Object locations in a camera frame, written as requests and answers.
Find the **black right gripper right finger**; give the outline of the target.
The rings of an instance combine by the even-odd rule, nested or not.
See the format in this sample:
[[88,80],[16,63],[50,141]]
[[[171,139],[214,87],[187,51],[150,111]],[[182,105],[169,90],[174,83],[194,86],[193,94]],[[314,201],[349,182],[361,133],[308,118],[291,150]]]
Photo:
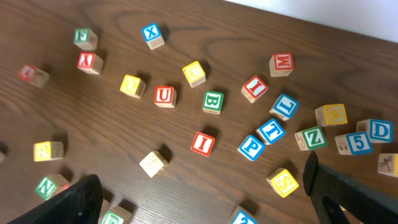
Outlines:
[[303,186],[320,223],[349,223],[342,208],[362,223],[397,223],[397,200],[320,163],[312,151]]

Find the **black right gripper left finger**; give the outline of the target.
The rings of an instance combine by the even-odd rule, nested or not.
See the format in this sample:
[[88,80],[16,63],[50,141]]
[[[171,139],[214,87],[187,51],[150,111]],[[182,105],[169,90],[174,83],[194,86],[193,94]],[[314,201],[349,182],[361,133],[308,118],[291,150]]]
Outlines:
[[9,224],[97,223],[103,203],[103,187],[90,174]]

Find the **red E wooden block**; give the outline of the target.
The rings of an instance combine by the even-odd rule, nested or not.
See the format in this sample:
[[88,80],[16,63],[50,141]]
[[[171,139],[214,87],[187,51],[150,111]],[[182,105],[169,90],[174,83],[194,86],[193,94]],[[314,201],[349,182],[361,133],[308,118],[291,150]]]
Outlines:
[[70,184],[65,184],[61,186],[61,191],[66,190],[67,188],[69,188]]

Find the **green N wooden block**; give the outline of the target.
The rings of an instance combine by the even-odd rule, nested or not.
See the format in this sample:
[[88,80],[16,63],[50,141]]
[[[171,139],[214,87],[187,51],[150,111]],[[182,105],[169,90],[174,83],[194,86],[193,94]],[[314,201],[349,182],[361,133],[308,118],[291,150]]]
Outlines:
[[42,199],[48,200],[62,192],[61,186],[65,184],[70,184],[70,182],[61,174],[46,175],[36,186],[35,192]]

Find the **green R wooden block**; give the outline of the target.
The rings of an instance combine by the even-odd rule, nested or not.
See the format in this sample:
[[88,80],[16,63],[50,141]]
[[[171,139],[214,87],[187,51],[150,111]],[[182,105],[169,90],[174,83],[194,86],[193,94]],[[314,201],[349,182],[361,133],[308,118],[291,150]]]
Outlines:
[[130,224],[132,213],[117,206],[108,210],[100,224]]

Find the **yellow S wooden block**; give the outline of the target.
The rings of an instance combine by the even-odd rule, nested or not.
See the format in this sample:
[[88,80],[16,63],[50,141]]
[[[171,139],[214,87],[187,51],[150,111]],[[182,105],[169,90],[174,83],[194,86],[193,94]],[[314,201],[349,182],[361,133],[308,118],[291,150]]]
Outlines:
[[266,180],[282,198],[286,198],[299,187],[293,175],[285,168],[276,169]]

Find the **blue P wooden block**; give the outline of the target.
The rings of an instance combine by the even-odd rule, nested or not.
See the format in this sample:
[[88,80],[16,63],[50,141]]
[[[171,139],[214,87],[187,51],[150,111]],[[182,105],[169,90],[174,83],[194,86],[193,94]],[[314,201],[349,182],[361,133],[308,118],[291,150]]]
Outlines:
[[237,150],[250,161],[256,161],[265,148],[266,146],[263,142],[250,134],[244,139]]

